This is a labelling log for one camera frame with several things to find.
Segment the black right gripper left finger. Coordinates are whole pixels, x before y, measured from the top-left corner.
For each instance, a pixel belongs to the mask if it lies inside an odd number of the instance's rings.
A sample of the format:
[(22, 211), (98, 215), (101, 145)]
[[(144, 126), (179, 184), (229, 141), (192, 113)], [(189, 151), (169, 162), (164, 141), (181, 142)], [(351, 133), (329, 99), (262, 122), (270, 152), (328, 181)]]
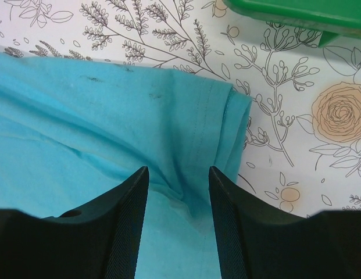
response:
[(59, 217), (0, 209), (0, 278), (134, 278), (148, 168)]

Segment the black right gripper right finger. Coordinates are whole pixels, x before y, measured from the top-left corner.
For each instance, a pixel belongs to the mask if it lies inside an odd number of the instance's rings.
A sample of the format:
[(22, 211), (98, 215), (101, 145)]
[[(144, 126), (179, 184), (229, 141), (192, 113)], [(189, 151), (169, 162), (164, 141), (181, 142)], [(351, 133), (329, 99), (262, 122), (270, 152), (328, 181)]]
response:
[(361, 211), (289, 214), (217, 167), (209, 193), (222, 278), (361, 278)]

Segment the turquoise t shirt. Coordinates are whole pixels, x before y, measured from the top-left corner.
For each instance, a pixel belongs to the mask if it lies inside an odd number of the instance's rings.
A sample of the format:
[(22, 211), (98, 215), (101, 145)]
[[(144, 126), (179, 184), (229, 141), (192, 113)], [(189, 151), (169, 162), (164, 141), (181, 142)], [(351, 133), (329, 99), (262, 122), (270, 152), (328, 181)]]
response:
[(174, 69), (0, 53), (0, 209), (59, 215), (142, 166), (137, 278), (219, 278), (208, 174), (236, 181), (252, 100)]

